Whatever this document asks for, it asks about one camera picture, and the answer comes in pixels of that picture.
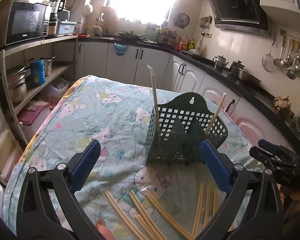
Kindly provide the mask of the person right hand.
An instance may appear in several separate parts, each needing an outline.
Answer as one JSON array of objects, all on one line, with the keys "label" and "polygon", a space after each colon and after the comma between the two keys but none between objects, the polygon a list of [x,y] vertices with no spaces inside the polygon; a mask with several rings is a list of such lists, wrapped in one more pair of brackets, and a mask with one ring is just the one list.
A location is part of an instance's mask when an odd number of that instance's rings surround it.
[{"label": "person right hand", "polygon": [[295,217],[300,213],[300,191],[290,190],[280,184],[277,187],[283,208],[283,220]]}]

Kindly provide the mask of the person left hand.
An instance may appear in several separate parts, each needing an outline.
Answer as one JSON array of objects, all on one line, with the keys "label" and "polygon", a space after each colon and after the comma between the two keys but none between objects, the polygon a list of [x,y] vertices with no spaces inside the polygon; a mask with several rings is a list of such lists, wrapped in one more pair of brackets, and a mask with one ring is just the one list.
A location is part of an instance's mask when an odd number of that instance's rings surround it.
[{"label": "person left hand", "polygon": [[104,221],[104,219],[102,217],[99,217],[97,219],[97,222],[95,224],[95,227],[97,228],[97,230],[102,234],[102,236],[106,239],[106,240],[114,240],[114,236],[111,233],[111,231],[106,227],[106,223]]}]

